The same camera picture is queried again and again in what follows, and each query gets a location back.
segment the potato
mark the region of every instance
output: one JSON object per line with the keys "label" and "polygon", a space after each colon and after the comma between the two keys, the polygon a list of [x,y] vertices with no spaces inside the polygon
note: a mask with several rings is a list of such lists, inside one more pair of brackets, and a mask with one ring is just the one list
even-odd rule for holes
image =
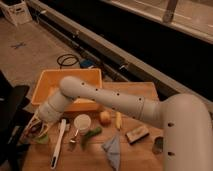
{"label": "potato", "polygon": [[99,121],[101,125],[106,126],[111,123],[111,115],[107,111],[100,112]]}

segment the gray floor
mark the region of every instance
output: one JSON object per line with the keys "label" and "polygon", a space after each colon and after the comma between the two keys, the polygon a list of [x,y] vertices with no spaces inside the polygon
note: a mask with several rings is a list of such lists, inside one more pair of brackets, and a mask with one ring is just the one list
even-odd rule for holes
{"label": "gray floor", "polygon": [[[56,59],[65,53],[76,54],[36,22],[15,27],[0,18],[0,69],[13,85],[29,85],[29,98],[42,70],[58,69]],[[27,110],[33,112],[34,108],[29,105]],[[8,170],[7,164],[0,167],[0,171]]]}

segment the wooden table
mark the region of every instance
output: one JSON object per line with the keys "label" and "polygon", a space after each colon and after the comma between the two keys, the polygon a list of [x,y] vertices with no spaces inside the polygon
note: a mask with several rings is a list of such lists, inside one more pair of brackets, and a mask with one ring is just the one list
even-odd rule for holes
{"label": "wooden table", "polygon": [[[145,83],[103,83],[103,87],[112,90],[119,90],[131,94],[142,94],[146,98],[158,100],[155,86],[151,82]],[[66,114],[70,118],[71,128],[64,135],[62,149],[55,170],[73,170],[73,171],[112,171],[106,153],[101,148],[103,142],[112,138],[117,130],[114,125],[114,111],[109,110],[112,115],[112,124],[108,127],[103,127],[103,131],[96,137],[93,137],[83,151],[78,143],[73,151],[69,148],[69,139],[74,135],[75,128],[73,126],[73,118],[75,114]],[[97,112],[86,112],[92,117],[92,128],[100,125],[97,119]],[[120,132],[120,148],[121,148],[121,163],[120,171],[161,171],[162,169],[162,154],[154,155],[152,153],[152,145],[155,137],[162,136],[162,130],[156,129],[147,125],[150,135],[134,145],[129,145],[125,133],[144,123],[134,120],[126,115],[122,116],[123,128]],[[23,171],[46,171],[50,170],[50,162],[54,151],[55,144],[59,131],[55,125],[49,131],[50,142],[45,145],[32,144],[26,154],[23,163]]]}

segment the towel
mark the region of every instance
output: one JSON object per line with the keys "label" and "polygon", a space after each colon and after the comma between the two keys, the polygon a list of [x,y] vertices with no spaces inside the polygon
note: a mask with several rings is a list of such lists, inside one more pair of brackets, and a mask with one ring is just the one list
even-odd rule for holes
{"label": "towel", "polygon": [[107,159],[110,165],[116,170],[119,170],[120,166],[120,140],[119,134],[116,134],[113,138],[102,144],[102,148],[106,152]]}

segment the cucumber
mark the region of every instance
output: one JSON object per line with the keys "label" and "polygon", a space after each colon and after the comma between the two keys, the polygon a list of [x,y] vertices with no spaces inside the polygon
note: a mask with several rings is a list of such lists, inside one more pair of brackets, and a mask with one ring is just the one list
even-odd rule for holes
{"label": "cucumber", "polygon": [[98,135],[102,132],[102,128],[100,126],[96,127],[95,129],[93,130],[89,130],[83,137],[82,137],[82,140],[81,140],[81,147],[82,149],[85,149],[86,147],[86,144],[88,142],[88,140],[90,138],[92,138],[93,136],[95,135]]}

